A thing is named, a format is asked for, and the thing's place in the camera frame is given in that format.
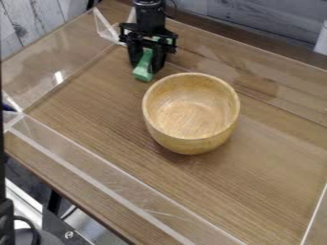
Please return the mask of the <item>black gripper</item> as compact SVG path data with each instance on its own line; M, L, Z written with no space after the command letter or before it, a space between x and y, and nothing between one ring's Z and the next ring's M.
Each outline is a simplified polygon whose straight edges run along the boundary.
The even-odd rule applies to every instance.
M119 40L129 46L134 67L143 56L143 49L153 49L151 72L157 74L165 67L166 53L177 53L178 34L166 28L166 3L134 3L134 9L135 22L119 24Z

